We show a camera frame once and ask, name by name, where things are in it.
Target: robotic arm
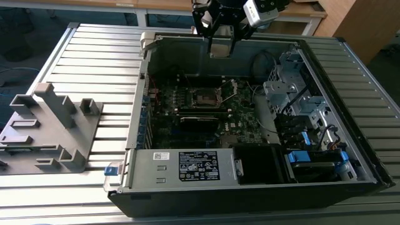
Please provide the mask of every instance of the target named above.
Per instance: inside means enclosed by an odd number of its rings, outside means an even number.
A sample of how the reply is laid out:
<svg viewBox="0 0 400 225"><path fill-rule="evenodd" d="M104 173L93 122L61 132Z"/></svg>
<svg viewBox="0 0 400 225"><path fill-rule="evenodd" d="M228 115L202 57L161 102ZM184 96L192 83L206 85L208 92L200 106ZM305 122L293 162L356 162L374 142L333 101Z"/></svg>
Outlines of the robotic arm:
<svg viewBox="0 0 400 225"><path fill-rule="evenodd" d="M206 0L206 3L201 4L200 1L192 0L192 15L197 34L209 40L208 53L214 32L225 25L232 27L230 54L236 42L248 39L258 26L270 23L290 2L290 0Z"/></svg>

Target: aluminum slotted surface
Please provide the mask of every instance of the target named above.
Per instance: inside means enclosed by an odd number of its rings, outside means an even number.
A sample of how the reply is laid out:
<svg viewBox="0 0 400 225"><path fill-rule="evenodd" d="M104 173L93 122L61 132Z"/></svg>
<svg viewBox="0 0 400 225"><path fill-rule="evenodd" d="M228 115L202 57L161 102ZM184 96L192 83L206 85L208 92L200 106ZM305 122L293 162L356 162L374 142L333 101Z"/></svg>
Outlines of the aluminum slotted surface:
<svg viewBox="0 0 400 225"><path fill-rule="evenodd" d="M42 68L45 81L72 101L93 98L104 102L100 124L92 146L86 171L80 174L1 176L0 224L192 224L249 220L285 219L269 224L337 224L345 220L381 223L400 219L400 186L368 197L356 197L320 210L198 217L132 219L113 206L102 191L104 167L124 157L129 115L140 66L140 34L144 31L189 33L184 29L136 28L81 24L62 36L61 52ZM257 34L258 37L298 36ZM336 86L369 143L389 173L400 176L400 121L373 80L365 74L345 46L333 38L301 37ZM117 185L118 177L110 177Z"/></svg>

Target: blue tab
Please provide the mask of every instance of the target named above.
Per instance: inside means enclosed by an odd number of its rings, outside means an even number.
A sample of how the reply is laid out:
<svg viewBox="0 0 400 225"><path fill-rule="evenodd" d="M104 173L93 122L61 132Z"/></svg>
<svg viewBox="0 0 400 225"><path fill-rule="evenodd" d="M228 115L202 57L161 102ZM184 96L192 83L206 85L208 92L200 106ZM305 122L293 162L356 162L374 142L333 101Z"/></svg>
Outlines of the blue tab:
<svg viewBox="0 0 400 225"><path fill-rule="evenodd" d="M292 151L289 153L289 162L290 163L305 163L310 162L310 157L306 151Z"/></svg>
<svg viewBox="0 0 400 225"><path fill-rule="evenodd" d="M290 163L296 162L293 152L289 153L289 162Z"/></svg>
<svg viewBox="0 0 400 225"><path fill-rule="evenodd" d="M118 168L113 166L106 166L104 168L104 175L105 176L117 176L118 175Z"/></svg>
<svg viewBox="0 0 400 225"><path fill-rule="evenodd" d="M341 155L342 161L348 161L349 160L349 156L348 156L348 154L346 154L345 151L341 151L340 155Z"/></svg>
<svg viewBox="0 0 400 225"><path fill-rule="evenodd" d="M310 140L309 140L309 138L308 138L306 132L302 131L301 134L302 134L302 137L304 137L305 144L306 144L306 145L310 145Z"/></svg>

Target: warning label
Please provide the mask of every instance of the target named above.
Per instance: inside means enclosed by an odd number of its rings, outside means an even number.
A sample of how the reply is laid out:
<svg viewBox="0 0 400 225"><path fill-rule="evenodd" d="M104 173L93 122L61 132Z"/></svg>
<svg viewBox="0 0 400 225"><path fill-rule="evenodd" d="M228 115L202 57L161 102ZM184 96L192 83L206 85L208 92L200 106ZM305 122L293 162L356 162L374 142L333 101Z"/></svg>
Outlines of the warning label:
<svg viewBox="0 0 400 225"><path fill-rule="evenodd" d="M220 168L216 151L180 152L180 180L218 180Z"/></svg>

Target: barcode sticker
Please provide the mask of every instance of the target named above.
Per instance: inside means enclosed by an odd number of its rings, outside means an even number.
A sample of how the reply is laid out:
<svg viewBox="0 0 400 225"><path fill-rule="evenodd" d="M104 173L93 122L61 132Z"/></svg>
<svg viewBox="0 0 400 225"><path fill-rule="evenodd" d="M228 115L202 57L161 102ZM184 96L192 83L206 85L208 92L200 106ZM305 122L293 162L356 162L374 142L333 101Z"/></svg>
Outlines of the barcode sticker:
<svg viewBox="0 0 400 225"><path fill-rule="evenodd" d="M169 152L154 152L152 160L169 160Z"/></svg>
<svg viewBox="0 0 400 225"><path fill-rule="evenodd" d="M133 7L133 4L120 4L120 3L116 3L116 6Z"/></svg>

